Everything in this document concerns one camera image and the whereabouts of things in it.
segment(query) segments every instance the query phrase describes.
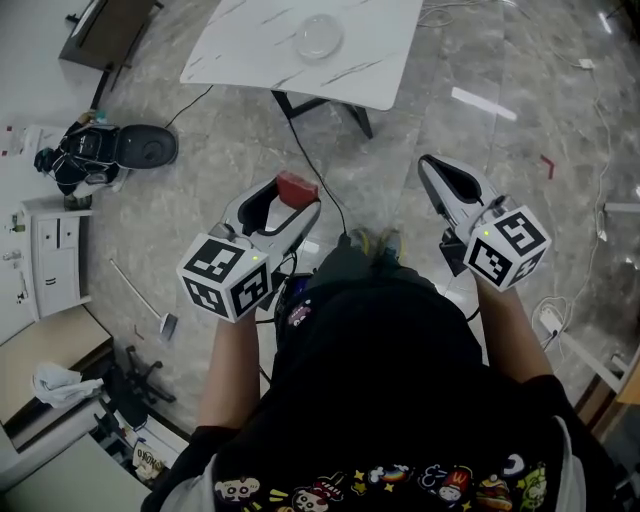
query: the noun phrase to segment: black t-shirt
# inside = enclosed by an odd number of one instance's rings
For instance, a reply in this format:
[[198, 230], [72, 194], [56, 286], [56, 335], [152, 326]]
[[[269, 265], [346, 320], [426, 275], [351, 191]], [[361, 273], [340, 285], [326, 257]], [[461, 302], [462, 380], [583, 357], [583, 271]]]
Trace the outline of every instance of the black t-shirt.
[[145, 512], [203, 479], [208, 510], [547, 511], [584, 500], [584, 482], [587, 510], [607, 509], [610, 461], [560, 382], [518, 384], [484, 366], [449, 300], [384, 280], [297, 299], [250, 421], [196, 429]]

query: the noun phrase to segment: marble tabletop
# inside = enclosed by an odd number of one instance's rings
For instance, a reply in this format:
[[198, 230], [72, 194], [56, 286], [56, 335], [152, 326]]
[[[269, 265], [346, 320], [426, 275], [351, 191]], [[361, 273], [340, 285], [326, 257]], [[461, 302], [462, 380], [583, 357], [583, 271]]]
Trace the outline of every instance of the marble tabletop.
[[[393, 106], [422, 0], [222, 0], [182, 72], [189, 84], [291, 91], [362, 107]], [[295, 49], [315, 14], [339, 20], [344, 36], [325, 59]]]

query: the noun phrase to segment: marble floor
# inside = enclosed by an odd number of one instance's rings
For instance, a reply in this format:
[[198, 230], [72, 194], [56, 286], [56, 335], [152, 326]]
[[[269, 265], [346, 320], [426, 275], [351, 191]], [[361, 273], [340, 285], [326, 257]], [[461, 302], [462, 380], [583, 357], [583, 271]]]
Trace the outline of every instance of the marble floor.
[[[326, 104], [297, 118], [300, 139], [342, 203], [350, 227], [380, 232], [400, 228], [406, 264], [432, 280], [464, 312], [475, 310], [473, 279], [453, 279], [438, 249], [445, 227], [416, 175], [425, 153], [451, 156], [482, 170], [504, 192], [527, 204], [553, 236], [537, 273], [519, 285], [528, 311], [545, 296], [572, 298], [587, 274], [594, 240], [593, 202], [608, 159], [607, 131], [593, 101], [590, 73], [571, 62], [590, 58], [611, 128], [611, 165], [603, 198], [637, 201], [640, 178], [640, 49], [629, 40], [624, 15], [598, 12], [607, 0], [489, 1], [453, 8], [453, 23], [419, 27], [392, 110], [370, 111], [375, 138], [367, 140], [339, 106]], [[101, 108], [116, 123], [164, 124], [206, 90], [179, 76], [216, 0], [167, 0], [115, 90]], [[451, 96], [459, 87], [513, 111], [516, 121]], [[147, 361], [161, 359], [161, 383], [177, 397], [160, 407], [191, 429], [208, 367], [216, 321], [187, 302], [175, 267], [196, 234], [216, 223], [227, 201], [254, 182], [286, 169], [314, 179], [286, 120], [268, 91], [214, 86], [173, 124], [177, 161], [137, 172], [119, 194], [94, 199], [90, 226], [91, 311], [119, 346], [135, 344]], [[556, 164], [552, 180], [540, 155]], [[640, 302], [638, 222], [605, 219], [592, 279], [576, 305], [572, 335], [607, 361], [635, 350]], [[328, 200], [301, 250], [300, 269], [317, 267], [340, 233]], [[168, 344], [156, 340], [157, 322], [109, 265], [114, 258], [162, 313], [179, 317]], [[479, 318], [471, 323], [482, 342]], [[134, 328], [141, 337], [134, 333]], [[270, 371], [273, 328], [260, 326], [261, 361]], [[572, 401], [593, 373], [567, 348], [549, 347], [557, 376]]]

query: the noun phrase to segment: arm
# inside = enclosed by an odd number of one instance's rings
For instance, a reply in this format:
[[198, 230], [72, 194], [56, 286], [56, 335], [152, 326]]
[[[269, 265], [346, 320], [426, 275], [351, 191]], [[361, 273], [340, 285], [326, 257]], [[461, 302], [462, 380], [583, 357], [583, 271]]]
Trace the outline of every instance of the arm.
[[489, 363], [518, 382], [553, 375], [515, 288], [496, 291], [476, 277]]
[[260, 400], [259, 365], [255, 311], [236, 324], [220, 320], [198, 425], [241, 428]]

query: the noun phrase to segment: white wall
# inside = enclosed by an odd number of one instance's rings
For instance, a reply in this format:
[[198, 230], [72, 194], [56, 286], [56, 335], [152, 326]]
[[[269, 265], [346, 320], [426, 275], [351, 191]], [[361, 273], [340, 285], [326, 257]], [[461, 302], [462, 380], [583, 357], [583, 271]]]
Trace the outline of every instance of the white wall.
[[[102, 73], [58, 60], [72, 25], [88, 0], [0, 0], [0, 127], [44, 124], [69, 126], [89, 108]], [[0, 254], [24, 240], [4, 226], [19, 201], [57, 195], [53, 180], [37, 174], [32, 162], [0, 157]], [[18, 275], [0, 260], [0, 343], [29, 323], [26, 304], [16, 304]]]

